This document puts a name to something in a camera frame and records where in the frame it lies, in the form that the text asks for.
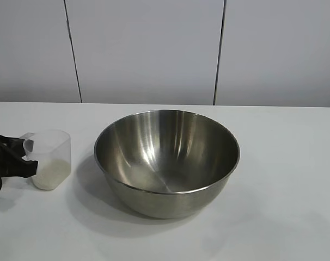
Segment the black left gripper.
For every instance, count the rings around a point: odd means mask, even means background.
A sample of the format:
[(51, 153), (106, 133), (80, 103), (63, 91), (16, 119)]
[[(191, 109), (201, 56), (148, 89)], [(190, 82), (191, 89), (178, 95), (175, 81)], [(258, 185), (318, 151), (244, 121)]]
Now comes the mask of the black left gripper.
[(38, 161), (22, 159), (22, 149), (33, 149), (30, 138), (13, 138), (0, 135), (0, 178), (29, 178), (37, 173)]

